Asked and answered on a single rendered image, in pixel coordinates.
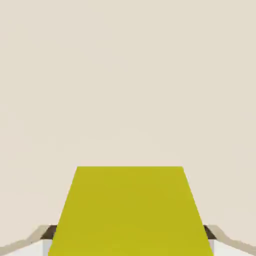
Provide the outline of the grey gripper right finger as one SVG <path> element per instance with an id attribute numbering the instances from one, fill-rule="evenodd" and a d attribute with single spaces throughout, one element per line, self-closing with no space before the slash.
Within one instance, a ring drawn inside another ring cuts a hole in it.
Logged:
<path id="1" fill-rule="evenodd" d="M 213 256 L 256 256 L 256 246 L 229 238 L 217 225 L 203 226 Z"/>

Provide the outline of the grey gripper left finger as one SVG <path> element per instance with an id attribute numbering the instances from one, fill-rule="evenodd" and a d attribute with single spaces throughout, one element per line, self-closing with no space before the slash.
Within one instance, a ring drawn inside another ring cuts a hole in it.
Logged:
<path id="1" fill-rule="evenodd" d="M 27 238 L 0 246 L 0 256 L 48 256 L 56 224 L 39 225 Z"/>

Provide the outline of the small yellow cube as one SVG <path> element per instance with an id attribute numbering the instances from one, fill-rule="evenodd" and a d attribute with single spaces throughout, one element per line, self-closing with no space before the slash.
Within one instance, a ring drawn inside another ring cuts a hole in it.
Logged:
<path id="1" fill-rule="evenodd" d="M 48 256 L 213 256 L 180 166 L 79 166 Z"/>

